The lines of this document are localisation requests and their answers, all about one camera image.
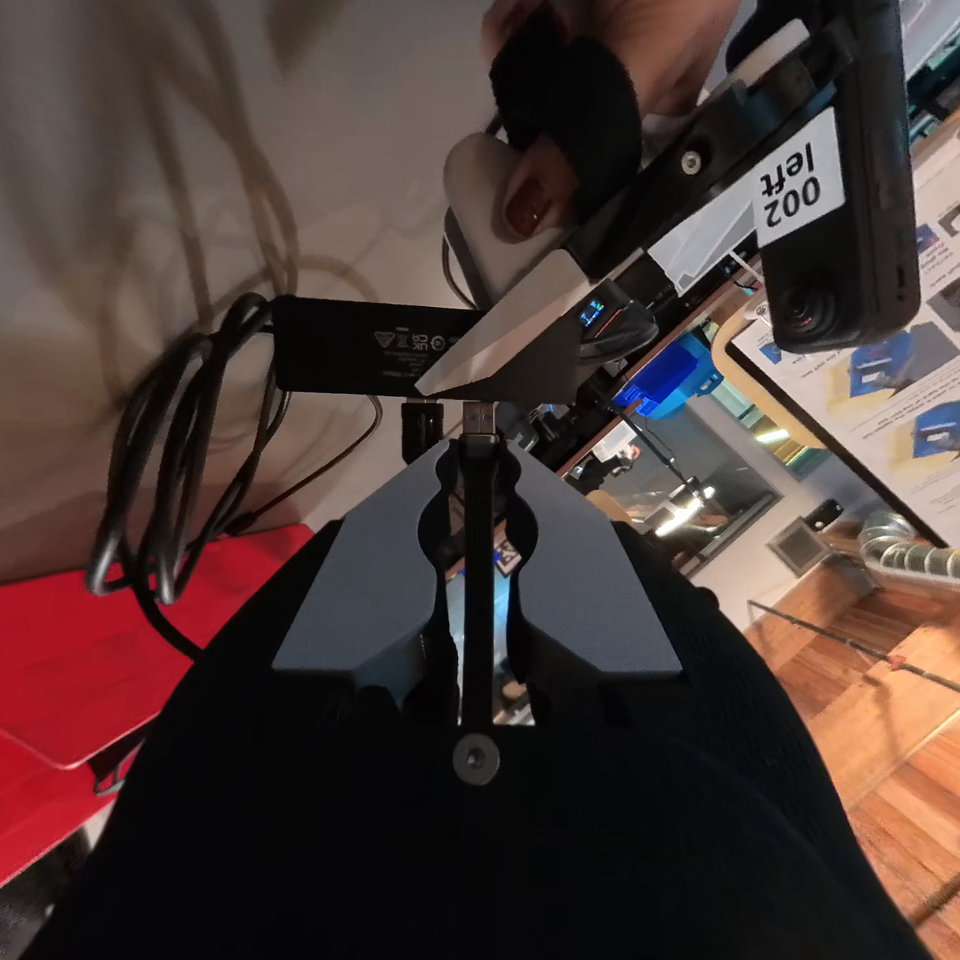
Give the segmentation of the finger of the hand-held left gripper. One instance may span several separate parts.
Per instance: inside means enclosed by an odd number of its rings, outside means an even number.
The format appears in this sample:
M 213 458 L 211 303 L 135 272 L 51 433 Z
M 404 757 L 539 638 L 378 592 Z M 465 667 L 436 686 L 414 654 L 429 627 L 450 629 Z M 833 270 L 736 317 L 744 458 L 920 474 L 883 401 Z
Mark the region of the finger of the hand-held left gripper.
M 434 397 L 492 377 L 593 284 L 568 251 L 551 251 L 414 383 L 415 390 Z

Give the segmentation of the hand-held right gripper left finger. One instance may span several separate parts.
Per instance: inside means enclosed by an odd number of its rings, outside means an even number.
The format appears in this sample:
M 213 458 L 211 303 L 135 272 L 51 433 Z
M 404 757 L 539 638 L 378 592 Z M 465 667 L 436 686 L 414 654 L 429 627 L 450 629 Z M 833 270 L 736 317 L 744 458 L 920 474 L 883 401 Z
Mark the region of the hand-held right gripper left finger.
M 456 465 L 443 440 L 350 510 L 275 654 L 277 674 L 348 682 L 390 693 L 398 708 L 426 678 L 422 634 L 438 572 L 421 523 Z

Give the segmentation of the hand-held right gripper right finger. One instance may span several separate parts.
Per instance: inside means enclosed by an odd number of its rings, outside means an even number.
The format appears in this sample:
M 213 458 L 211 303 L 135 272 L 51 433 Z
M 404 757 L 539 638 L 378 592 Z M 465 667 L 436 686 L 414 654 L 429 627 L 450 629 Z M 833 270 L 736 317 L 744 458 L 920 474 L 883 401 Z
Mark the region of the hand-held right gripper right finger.
M 512 573 L 507 650 L 538 710 L 602 710 L 622 687 L 675 684 L 683 666 L 614 523 L 514 441 L 500 482 Z

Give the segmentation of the black slim usb hub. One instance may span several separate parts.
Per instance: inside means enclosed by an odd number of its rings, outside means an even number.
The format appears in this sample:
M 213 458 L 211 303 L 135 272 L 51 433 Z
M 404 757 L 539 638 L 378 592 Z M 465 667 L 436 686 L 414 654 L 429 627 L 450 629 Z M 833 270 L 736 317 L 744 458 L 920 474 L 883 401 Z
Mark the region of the black slim usb hub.
M 416 384 L 484 317 L 468 308 L 286 294 L 270 304 L 286 393 L 420 398 Z

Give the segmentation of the red plastic bin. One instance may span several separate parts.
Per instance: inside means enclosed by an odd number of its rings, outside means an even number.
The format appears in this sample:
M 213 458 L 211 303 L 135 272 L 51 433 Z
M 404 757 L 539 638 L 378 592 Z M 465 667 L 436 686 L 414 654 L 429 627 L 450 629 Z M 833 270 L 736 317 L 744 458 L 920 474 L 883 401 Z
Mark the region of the red plastic bin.
M 93 596 L 81 571 L 2 586 L 2 882 L 113 799 L 102 755 L 189 666 L 130 591 Z

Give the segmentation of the person's left hand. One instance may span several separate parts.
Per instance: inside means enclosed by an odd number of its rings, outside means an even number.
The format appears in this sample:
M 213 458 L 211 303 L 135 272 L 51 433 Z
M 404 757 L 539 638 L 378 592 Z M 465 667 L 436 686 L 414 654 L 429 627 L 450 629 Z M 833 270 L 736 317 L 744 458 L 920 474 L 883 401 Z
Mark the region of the person's left hand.
M 685 117 L 738 2 L 493 2 L 482 20 L 489 80 L 520 160 L 502 200 L 528 239 L 581 223 L 636 172 L 642 120 Z

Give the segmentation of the black device with screen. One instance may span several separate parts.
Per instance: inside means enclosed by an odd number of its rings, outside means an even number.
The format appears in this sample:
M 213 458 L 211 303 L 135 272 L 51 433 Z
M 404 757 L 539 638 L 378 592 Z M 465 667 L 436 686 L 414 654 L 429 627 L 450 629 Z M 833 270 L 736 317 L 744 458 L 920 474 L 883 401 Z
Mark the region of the black device with screen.
M 619 361 L 652 345 L 660 336 L 651 312 L 633 299 L 606 302 L 594 296 L 580 307 L 578 323 L 581 367 Z

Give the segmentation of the blue storage bin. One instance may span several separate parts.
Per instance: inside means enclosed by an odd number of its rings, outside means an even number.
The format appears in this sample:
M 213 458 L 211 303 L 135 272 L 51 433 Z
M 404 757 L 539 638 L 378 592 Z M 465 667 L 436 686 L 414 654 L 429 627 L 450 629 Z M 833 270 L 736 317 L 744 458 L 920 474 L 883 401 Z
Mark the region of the blue storage bin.
M 710 345 L 688 332 L 643 366 L 613 397 L 619 410 L 631 407 L 650 420 L 675 416 L 694 398 L 712 394 L 724 377 L 714 365 Z

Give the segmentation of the framed sign board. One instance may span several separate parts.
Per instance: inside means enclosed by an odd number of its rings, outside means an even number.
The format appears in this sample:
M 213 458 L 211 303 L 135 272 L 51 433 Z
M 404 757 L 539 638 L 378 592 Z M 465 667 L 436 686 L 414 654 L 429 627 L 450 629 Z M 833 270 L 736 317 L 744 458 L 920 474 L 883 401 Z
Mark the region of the framed sign board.
M 914 159 L 920 305 L 904 330 L 857 348 L 781 351 L 761 310 L 725 343 L 731 364 L 866 475 L 930 542 L 958 546 L 959 119 Z

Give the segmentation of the white wall vent grille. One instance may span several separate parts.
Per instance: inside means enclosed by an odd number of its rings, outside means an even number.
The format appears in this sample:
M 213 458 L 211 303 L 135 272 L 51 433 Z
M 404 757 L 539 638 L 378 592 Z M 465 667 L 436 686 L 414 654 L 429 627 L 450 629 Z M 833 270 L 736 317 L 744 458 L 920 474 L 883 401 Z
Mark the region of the white wall vent grille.
M 803 578 L 831 555 L 820 535 L 803 518 L 796 518 L 767 543 L 767 549 L 793 576 Z

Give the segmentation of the silver ventilation duct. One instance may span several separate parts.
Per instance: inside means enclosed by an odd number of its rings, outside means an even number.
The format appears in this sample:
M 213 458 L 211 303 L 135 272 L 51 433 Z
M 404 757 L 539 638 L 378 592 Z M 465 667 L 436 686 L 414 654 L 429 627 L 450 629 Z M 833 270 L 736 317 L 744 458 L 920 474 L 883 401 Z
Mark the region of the silver ventilation duct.
M 922 540 L 894 510 L 871 513 L 857 535 L 857 544 L 860 559 L 869 570 L 958 591 L 959 549 Z

